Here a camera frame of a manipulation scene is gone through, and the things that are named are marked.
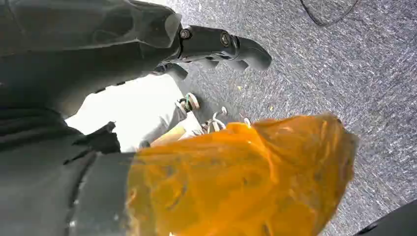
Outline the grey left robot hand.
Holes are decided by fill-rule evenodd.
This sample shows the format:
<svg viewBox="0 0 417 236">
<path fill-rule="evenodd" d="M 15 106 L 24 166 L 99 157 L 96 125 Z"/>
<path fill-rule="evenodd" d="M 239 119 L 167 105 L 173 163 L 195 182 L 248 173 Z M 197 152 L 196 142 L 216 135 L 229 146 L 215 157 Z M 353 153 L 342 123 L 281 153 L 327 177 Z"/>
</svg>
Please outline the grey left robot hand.
<svg viewBox="0 0 417 236">
<path fill-rule="evenodd" d="M 136 0 L 0 3 L 0 233 L 3 236 L 316 236 L 349 181 L 356 136 L 331 114 L 235 122 L 122 153 L 109 123 L 65 119 L 86 96 L 179 62 L 267 70 L 257 42 L 183 28 Z"/>
</svg>

